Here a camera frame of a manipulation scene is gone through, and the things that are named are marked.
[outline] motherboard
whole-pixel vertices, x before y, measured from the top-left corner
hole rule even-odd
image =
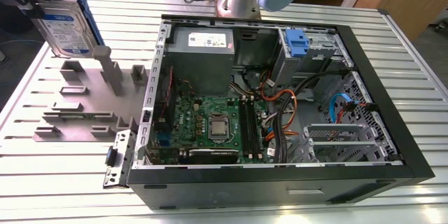
[[[265,103],[253,98],[177,97],[173,129],[157,132],[152,156],[163,164],[265,163],[264,117]]]

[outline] metal worktable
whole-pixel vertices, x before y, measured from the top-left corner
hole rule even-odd
[[[163,13],[213,16],[215,4],[183,0],[88,0],[120,67],[151,65]],[[447,223],[448,94],[395,22],[371,9],[293,4],[263,19],[349,25],[395,101],[436,177],[351,205],[152,212],[129,189],[103,189],[111,143],[32,139],[64,84],[45,44],[0,113],[0,220],[124,223]],[[92,59],[83,64],[97,65]],[[101,220],[84,220],[99,217]]]

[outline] blue hard drive label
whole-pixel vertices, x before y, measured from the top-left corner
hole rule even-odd
[[[61,21],[73,21],[75,19],[67,15],[44,15],[44,20],[61,20]]]
[[[77,26],[72,16],[47,14],[43,22],[60,51],[69,54],[87,54],[89,52],[83,28]]]

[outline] floor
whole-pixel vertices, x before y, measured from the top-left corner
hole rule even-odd
[[[448,32],[437,34],[433,30],[428,27],[413,45],[448,86]],[[7,56],[7,60],[0,62],[0,110],[39,52],[41,42],[44,39],[36,29],[23,34],[7,33],[0,29],[0,51]]]

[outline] open computer tower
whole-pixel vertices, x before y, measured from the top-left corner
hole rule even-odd
[[[357,202],[432,170],[348,26],[163,16],[104,187],[151,209]]]

